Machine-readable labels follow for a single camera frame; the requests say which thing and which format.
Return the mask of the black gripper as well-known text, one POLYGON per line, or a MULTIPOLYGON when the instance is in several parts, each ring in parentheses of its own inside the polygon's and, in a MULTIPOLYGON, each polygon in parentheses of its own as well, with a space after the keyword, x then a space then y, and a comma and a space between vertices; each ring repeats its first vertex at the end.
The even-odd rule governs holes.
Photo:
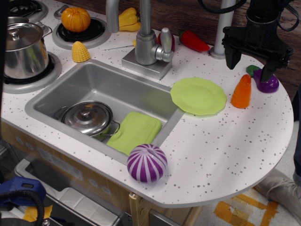
POLYGON ((267 82, 277 67, 287 67, 292 47, 282 41, 276 31, 268 32, 260 28, 226 26, 223 28, 226 65, 233 70, 241 59, 242 53, 266 60, 260 82, 267 82))

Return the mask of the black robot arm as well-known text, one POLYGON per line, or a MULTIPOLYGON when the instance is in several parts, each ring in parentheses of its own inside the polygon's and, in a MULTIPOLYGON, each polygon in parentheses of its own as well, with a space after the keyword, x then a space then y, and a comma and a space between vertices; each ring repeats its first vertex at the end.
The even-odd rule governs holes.
POLYGON ((267 82, 278 68, 289 65, 294 50, 277 34, 278 19, 286 6, 286 0, 252 0, 245 27, 224 27, 222 44, 229 69, 235 68, 242 53, 265 59, 260 81, 267 82))

